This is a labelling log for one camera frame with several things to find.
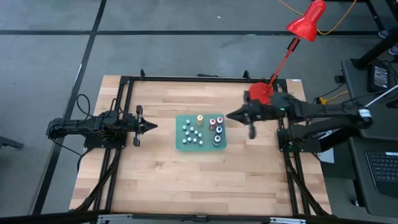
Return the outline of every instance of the white cable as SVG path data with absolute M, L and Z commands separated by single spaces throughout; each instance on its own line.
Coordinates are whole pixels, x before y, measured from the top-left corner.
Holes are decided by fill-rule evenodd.
M 381 94 L 379 97 L 377 97 L 376 99 L 372 100 L 370 103 L 368 103 L 365 107 L 369 107 L 370 105 L 372 105 L 374 102 L 376 102 L 377 100 L 379 100 L 380 98 L 382 98 L 383 96 L 386 96 L 389 92 L 391 92 L 392 90 L 395 90 L 396 88 L 398 88 L 398 85 L 392 87 L 391 89 L 389 89 L 387 92 Z

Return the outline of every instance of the green board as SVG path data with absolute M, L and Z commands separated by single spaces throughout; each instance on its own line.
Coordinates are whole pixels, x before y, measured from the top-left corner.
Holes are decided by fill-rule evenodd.
M 223 124 L 221 124 L 221 127 L 223 128 L 223 132 L 220 134 L 221 136 L 221 141 L 218 146 L 214 146 L 214 137 L 216 135 L 216 129 L 209 130 L 209 122 L 211 119 L 217 120 L 218 117 L 222 117 L 224 120 L 224 115 L 222 114 L 203 114 L 203 126 L 198 127 L 197 126 L 197 117 L 198 114 L 181 114 L 178 115 L 175 118 L 175 147 L 179 151 L 190 151 L 190 152 L 197 152 L 197 151 L 217 151 L 217 150 L 222 150 L 225 149 L 226 147 L 226 129 L 225 129 L 225 121 L 223 121 Z M 189 131 L 189 136 L 185 135 L 185 132 L 182 129 L 182 126 L 186 126 L 187 130 Z M 193 127 L 195 130 L 198 130 L 199 133 L 202 134 L 201 138 L 198 138 L 198 136 L 190 131 L 190 128 Z M 198 142 L 193 143 L 187 142 L 184 144 L 182 142 L 183 139 L 188 139 L 188 137 L 197 138 Z

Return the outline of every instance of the keyboard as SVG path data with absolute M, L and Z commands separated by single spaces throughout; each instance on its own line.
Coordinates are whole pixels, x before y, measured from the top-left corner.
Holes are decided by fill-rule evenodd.
M 377 192 L 398 198 L 398 152 L 367 152 Z

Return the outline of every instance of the red lamp shade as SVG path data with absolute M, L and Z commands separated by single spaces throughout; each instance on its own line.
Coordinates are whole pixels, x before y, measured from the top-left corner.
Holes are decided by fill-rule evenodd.
M 286 28 L 297 36 L 313 42 L 317 36 L 317 22 L 325 9 L 326 3 L 323 0 L 316 0 L 311 3 L 304 16 L 294 20 Z

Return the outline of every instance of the wooden table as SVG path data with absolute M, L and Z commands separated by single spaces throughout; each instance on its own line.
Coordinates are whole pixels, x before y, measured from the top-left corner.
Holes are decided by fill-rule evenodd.
M 109 109 L 120 76 L 104 76 L 95 114 Z M 130 112 L 142 105 L 146 120 L 159 127 L 141 136 L 134 147 L 129 133 L 122 150 L 111 211 L 208 215 L 292 215 L 277 121 L 248 127 L 226 119 L 228 145 L 218 152 L 179 152 L 175 148 L 178 114 L 228 114 L 241 107 L 248 83 L 134 82 Z M 287 80 L 289 93 L 304 100 L 300 80 Z M 70 208 L 79 206 L 98 182 L 104 149 L 94 149 L 81 162 Z M 301 153 L 306 185 L 330 212 L 318 160 Z M 100 208 L 104 208 L 107 186 Z M 302 212 L 300 191 L 296 186 Z

